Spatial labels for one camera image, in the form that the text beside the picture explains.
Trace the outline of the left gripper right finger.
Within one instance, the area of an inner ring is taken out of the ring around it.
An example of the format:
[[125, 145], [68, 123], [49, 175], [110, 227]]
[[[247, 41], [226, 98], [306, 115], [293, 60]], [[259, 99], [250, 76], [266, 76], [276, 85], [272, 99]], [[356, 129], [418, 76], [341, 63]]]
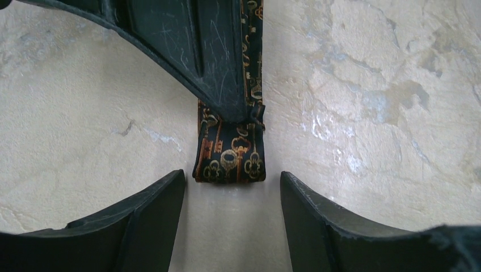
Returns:
[[345, 209], [290, 172], [282, 172], [280, 192], [294, 271], [480, 270], [478, 226], [390, 227]]

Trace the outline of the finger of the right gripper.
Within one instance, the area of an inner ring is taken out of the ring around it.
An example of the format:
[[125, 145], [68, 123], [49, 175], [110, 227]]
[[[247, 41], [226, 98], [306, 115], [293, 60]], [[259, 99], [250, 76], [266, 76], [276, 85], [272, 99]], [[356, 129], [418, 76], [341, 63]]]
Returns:
[[225, 121], [247, 118], [239, 1], [58, 0], [34, 5], [115, 31]]

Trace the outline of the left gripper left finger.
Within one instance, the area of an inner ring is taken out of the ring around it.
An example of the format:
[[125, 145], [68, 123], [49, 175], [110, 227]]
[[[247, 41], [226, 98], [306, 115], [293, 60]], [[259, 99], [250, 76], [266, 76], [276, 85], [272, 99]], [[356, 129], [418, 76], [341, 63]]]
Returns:
[[185, 187], [179, 169], [65, 228], [1, 233], [1, 270], [168, 271]]

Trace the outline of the dark brown patterned tie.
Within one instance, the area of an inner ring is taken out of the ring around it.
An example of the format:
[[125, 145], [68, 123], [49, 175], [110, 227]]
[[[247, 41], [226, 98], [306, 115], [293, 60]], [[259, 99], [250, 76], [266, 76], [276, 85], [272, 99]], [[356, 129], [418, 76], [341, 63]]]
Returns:
[[263, 1], [240, 2], [243, 97], [247, 118], [227, 122], [198, 103], [198, 148], [192, 176], [196, 182], [251, 183], [266, 177], [262, 94]]

